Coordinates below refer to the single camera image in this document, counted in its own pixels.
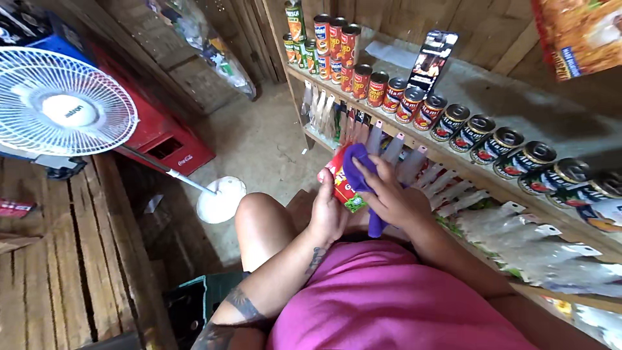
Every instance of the can lid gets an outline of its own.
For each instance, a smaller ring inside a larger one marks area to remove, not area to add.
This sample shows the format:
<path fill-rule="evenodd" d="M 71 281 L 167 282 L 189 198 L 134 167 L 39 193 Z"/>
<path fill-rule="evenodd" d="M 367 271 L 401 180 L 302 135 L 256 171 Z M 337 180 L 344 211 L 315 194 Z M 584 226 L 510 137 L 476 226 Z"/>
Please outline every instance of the can lid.
<path fill-rule="evenodd" d="M 343 27 L 348 25 L 348 21 L 346 21 L 343 17 L 335 17 L 331 18 L 328 22 L 332 27 Z"/>
<path fill-rule="evenodd" d="M 425 91 L 420 87 L 409 87 L 404 92 L 404 97 L 412 101 L 421 101 L 424 99 Z"/>
<path fill-rule="evenodd" d="M 590 166 L 586 162 L 574 158 L 561 159 L 555 164 L 555 169 L 576 183 L 587 181 L 590 175 Z"/>
<path fill-rule="evenodd" d="M 482 114 L 476 114 L 468 120 L 468 124 L 475 130 L 482 133 L 489 133 L 495 127 L 494 120 Z"/>
<path fill-rule="evenodd" d="M 471 115 L 471 111 L 463 105 L 455 104 L 447 107 L 445 114 L 455 120 L 466 120 Z"/>
<path fill-rule="evenodd" d="M 348 24 L 347 26 L 341 28 L 341 32 L 344 34 L 359 35 L 361 34 L 361 26 L 354 23 Z"/>
<path fill-rule="evenodd" d="M 557 157 L 557 152 L 548 144 L 540 141 L 530 141 L 525 145 L 527 155 L 541 162 L 550 163 Z"/>
<path fill-rule="evenodd" d="M 357 64 L 354 66 L 354 73 L 358 75 L 371 75 L 374 70 L 368 64 Z"/>
<path fill-rule="evenodd" d="M 378 84 L 383 84 L 389 81 L 389 75 L 386 72 L 373 72 L 371 74 L 371 81 Z"/>
<path fill-rule="evenodd" d="M 330 15 L 329 15 L 329 14 L 325 14 L 325 13 L 323 13 L 323 14 L 319 14 L 319 15 L 317 15 L 317 16 L 315 16 L 315 17 L 313 17 L 313 21 L 314 21 L 315 23 L 321 23 L 321 24 L 324 24 L 324 23 L 328 23 L 328 22 L 330 22 L 330 19 L 331 19 L 331 18 L 332 18 L 332 17 L 330 17 Z"/>
<path fill-rule="evenodd" d="M 497 140 L 503 142 L 508 146 L 516 147 L 523 141 L 525 141 L 525 138 L 522 137 L 520 133 L 508 128 L 507 126 L 502 126 L 498 128 L 494 135 Z"/>
<path fill-rule="evenodd" d="M 392 78 L 391 80 L 389 80 L 389 86 L 391 88 L 394 88 L 395 90 L 402 90 L 406 88 L 406 79 L 402 79 L 402 78 Z"/>
<path fill-rule="evenodd" d="M 447 100 L 443 96 L 435 93 L 433 95 L 429 95 L 428 98 L 425 99 L 425 104 L 441 110 L 447 106 Z"/>
<path fill-rule="evenodd" d="M 609 195 L 622 197 L 622 176 L 615 171 L 600 173 L 594 178 L 594 184 Z"/>

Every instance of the red package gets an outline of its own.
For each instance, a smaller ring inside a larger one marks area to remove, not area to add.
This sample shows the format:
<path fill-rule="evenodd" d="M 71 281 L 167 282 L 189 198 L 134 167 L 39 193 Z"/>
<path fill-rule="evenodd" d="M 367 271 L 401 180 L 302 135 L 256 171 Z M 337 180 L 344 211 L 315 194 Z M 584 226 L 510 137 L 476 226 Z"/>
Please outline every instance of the red package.
<path fill-rule="evenodd" d="M 337 197 L 337 199 L 343 203 L 348 210 L 356 212 L 358 209 L 366 206 L 367 203 L 365 203 L 363 198 L 352 189 L 350 183 L 348 183 L 348 179 L 343 173 L 343 154 L 345 153 L 347 147 L 348 146 L 344 146 L 340 149 L 339 152 L 335 154 L 333 159 L 326 164 L 325 168 L 328 168 L 335 178 L 335 197 Z M 317 180 L 322 182 L 321 171 L 317 174 Z"/>

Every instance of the astron logo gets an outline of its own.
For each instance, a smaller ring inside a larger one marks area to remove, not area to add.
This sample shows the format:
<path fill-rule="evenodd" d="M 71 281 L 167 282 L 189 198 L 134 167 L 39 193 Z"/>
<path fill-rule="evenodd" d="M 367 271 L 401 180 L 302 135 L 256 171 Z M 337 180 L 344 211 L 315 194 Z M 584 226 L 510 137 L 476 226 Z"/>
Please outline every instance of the astron logo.
<path fill-rule="evenodd" d="M 184 157 L 182 160 L 180 160 L 179 162 L 177 162 L 177 165 L 182 166 L 184 164 L 186 164 L 187 161 L 192 159 L 192 154 L 188 154 L 186 157 Z"/>
<path fill-rule="evenodd" d="M 78 105 L 76 108 L 74 108 L 74 109 L 70 110 L 70 111 L 69 111 L 69 113 L 67 113 L 65 116 L 66 116 L 67 118 L 69 118 L 70 116 L 72 116 L 72 115 L 74 115 L 74 114 L 78 113 L 79 111 L 81 111 L 81 110 L 82 110 L 82 108 L 84 108 L 84 106 Z"/>

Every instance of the tuna can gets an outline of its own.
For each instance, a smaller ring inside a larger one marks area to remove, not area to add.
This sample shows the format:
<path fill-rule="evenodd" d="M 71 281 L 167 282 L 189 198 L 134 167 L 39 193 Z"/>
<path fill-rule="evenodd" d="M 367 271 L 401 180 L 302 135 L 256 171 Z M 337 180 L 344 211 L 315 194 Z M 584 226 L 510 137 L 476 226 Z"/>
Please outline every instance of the tuna can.
<path fill-rule="evenodd" d="M 330 57 L 330 78 L 333 84 L 341 84 L 341 60 Z"/>
<path fill-rule="evenodd" d="M 481 114 L 474 115 L 449 139 L 449 146 L 456 152 L 467 152 L 477 141 L 490 134 L 494 127 L 494 120 L 491 118 Z"/>
<path fill-rule="evenodd" d="M 607 199 L 622 199 L 622 176 L 613 171 L 601 173 L 588 182 L 560 188 L 546 197 L 560 208 L 587 206 Z"/>
<path fill-rule="evenodd" d="M 438 142 L 445 142 L 460 129 L 462 124 L 471 115 L 471 111 L 462 105 L 450 105 L 445 113 L 438 118 L 438 121 L 432 129 L 430 136 Z"/>
<path fill-rule="evenodd" d="M 494 172 L 504 179 L 516 179 L 535 168 L 552 163 L 557 152 L 540 141 L 530 141 L 512 155 L 503 157 L 493 165 Z"/>
<path fill-rule="evenodd" d="M 354 75 L 352 76 L 352 94 L 357 100 L 367 98 L 367 89 L 369 86 L 369 78 L 373 69 L 366 64 L 357 64 L 354 66 Z"/>
<path fill-rule="evenodd" d="M 298 63 L 298 68 L 308 69 L 309 65 L 307 64 L 307 51 L 305 50 L 305 42 L 294 42 L 294 52 L 296 53 L 296 63 Z"/>
<path fill-rule="evenodd" d="M 352 75 L 354 74 L 354 66 L 341 68 L 341 90 L 343 92 L 352 92 Z"/>
<path fill-rule="evenodd" d="M 488 165 L 520 146 L 524 140 L 525 138 L 520 133 L 504 126 L 471 149 L 469 154 L 477 164 Z"/>
<path fill-rule="evenodd" d="M 587 181 L 590 166 L 574 158 L 564 158 L 555 164 L 540 167 L 518 178 L 518 187 L 534 196 Z"/>
<path fill-rule="evenodd" d="M 371 107 L 380 107 L 383 104 L 384 92 L 387 89 L 389 75 L 385 72 L 375 72 L 369 77 L 367 104 Z"/>
<path fill-rule="evenodd" d="M 302 1 L 296 1 L 294 5 L 286 1 L 285 14 L 287 15 L 287 24 L 289 25 L 289 32 L 292 34 L 292 40 L 295 42 L 305 40 L 307 30 L 305 28 L 305 17 L 302 15 Z"/>
<path fill-rule="evenodd" d="M 319 14 L 313 17 L 315 24 L 315 40 L 317 40 L 317 55 L 324 56 L 328 54 L 328 22 L 332 17 L 328 14 Z"/>
<path fill-rule="evenodd" d="M 434 121 L 439 117 L 440 112 L 447 106 L 447 100 L 438 94 L 429 95 L 425 100 L 424 104 L 421 105 L 421 109 L 417 116 L 415 117 L 415 121 L 413 125 L 417 130 L 428 131 Z"/>
<path fill-rule="evenodd" d="M 328 23 L 328 32 L 330 34 L 328 50 L 330 51 L 331 58 L 341 58 L 341 28 L 347 25 L 348 21 L 343 17 L 332 18 Z"/>
<path fill-rule="evenodd" d="M 296 51 L 294 51 L 294 41 L 292 40 L 292 34 L 285 34 L 283 36 L 283 43 L 285 43 L 285 51 L 287 52 L 288 63 L 298 63 L 296 61 Z"/>
<path fill-rule="evenodd" d="M 348 24 L 341 28 L 341 61 L 345 65 L 355 65 L 358 61 L 359 40 L 361 26 Z"/>
<path fill-rule="evenodd" d="M 421 106 L 424 100 L 425 91 L 420 87 L 409 87 L 404 91 L 402 100 L 399 102 L 397 111 L 395 114 L 395 120 L 402 124 L 408 124 L 412 122 L 415 117 L 415 113 Z"/>
<path fill-rule="evenodd" d="M 309 67 L 309 73 L 312 75 L 318 75 L 320 73 L 320 64 L 317 62 L 315 39 L 309 39 L 305 42 L 305 51 L 307 53 L 307 66 Z"/>
<path fill-rule="evenodd" d="M 389 80 L 387 92 L 384 94 L 383 111 L 387 114 L 393 114 L 397 111 L 400 100 L 406 90 L 406 80 L 402 78 L 393 78 Z"/>
<path fill-rule="evenodd" d="M 320 79 L 330 80 L 330 55 L 318 56 L 317 65 L 320 67 Z"/>

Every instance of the snack bag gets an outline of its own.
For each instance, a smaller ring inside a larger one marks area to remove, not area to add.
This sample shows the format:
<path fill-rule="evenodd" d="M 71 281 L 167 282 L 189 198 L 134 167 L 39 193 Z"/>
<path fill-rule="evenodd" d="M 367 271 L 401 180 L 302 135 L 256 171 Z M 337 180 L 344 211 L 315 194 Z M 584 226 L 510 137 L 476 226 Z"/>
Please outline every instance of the snack bag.
<path fill-rule="evenodd" d="M 545 61 L 557 80 L 622 64 L 622 0 L 532 0 Z"/>
<path fill-rule="evenodd" d="M 339 150 L 333 157 L 333 159 L 326 164 L 326 168 L 330 170 L 335 178 L 335 192 L 334 195 L 337 199 L 343 203 L 343 205 L 348 208 L 352 213 L 356 212 L 358 209 L 367 205 L 363 198 L 356 193 L 348 183 L 348 179 L 346 178 L 343 172 L 343 155 L 347 149 L 347 146 L 343 147 Z M 317 180 L 322 182 L 322 172 L 317 174 Z"/>

